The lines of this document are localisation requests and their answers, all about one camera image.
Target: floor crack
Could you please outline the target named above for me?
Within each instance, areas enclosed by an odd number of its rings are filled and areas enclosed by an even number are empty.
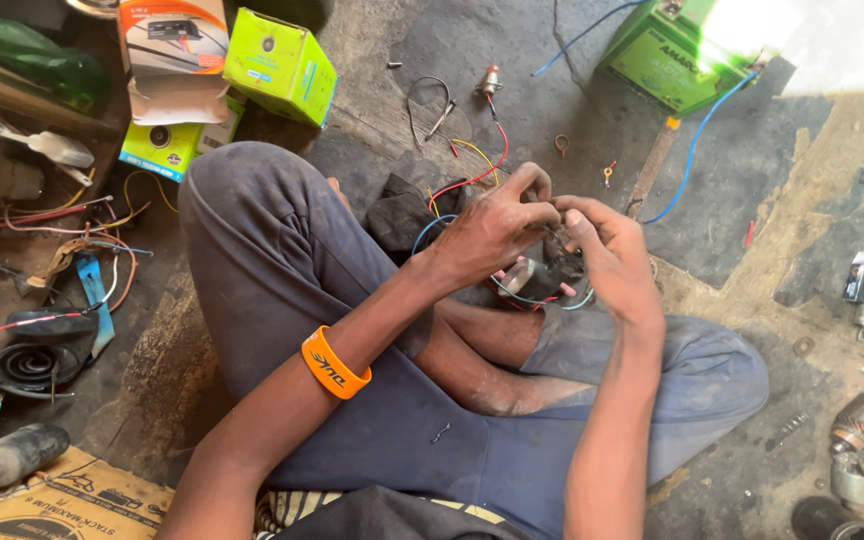
[[[566,46],[566,40],[559,33],[559,0],[552,0],[552,2],[552,37],[558,43],[558,48],[563,48]],[[565,63],[568,64],[568,71],[572,74],[572,82],[575,83],[576,87],[579,87],[579,90],[582,91],[585,97],[590,97],[589,93],[586,92],[586,87],[582,84],[582,78],[579,77],[579,69],[575,66],[575,62],[572,61],[569,51],[565,51],[563,56],[565,56]]]

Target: trousers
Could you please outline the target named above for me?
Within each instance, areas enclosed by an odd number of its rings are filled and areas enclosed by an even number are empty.
[[[236,142],[196,158],[178,204],[205,324],[236,399],[397,270],[323,175],[277,146]],[[612,349],[612,317],[601,308],[544,311],[521,371],[597,385]],[[419,317],[372,362],[372,381],[267,484],[382,485],[491,510],[536,538],[561,537],[566,474],[595,388],[523,416],[465,410],[411,360],[426,346],[430,320]],[[738,334],[693,317],[666,320],[649,485],[758,411],[769,394],[762,358]]]

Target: striped cloth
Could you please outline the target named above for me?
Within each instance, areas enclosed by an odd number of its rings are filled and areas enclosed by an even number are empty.
[[[269,540],[296,521],[339,499],[341,491],[273,491],[269,490],[255,507],[255,534],[253,540]],[[459,510],[482,518],[489,523],[499,524],[505,518],[474,504],[463,504],[439,498],[419,497],[426,501]]]

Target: silicone bracelet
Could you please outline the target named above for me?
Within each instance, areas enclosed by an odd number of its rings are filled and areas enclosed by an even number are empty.
[[[362,377],[349,371],[326,341],[323,330],[327,328],[326,325],[319,326],[302,342],[302,356],[312,370],[312,375],[323,387],[339,398],[347,400],[372,380],[372,369],[366,368]]]

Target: hand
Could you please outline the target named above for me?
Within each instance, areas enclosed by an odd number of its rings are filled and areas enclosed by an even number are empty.
[[[533,189],[539,202],[529,202]],[[561,216],[549,199],[552,180],[534,163],[523,163],[502,185],[477,197],[420,255],[448,292],[476,284],[508,266],[538,242],[547,223]]]
[[[635,326],[664,323],[642,226],[588,197],[564,195],[554,204],[565,211],[566,249],[582,248],[588,280],[612,314]]]

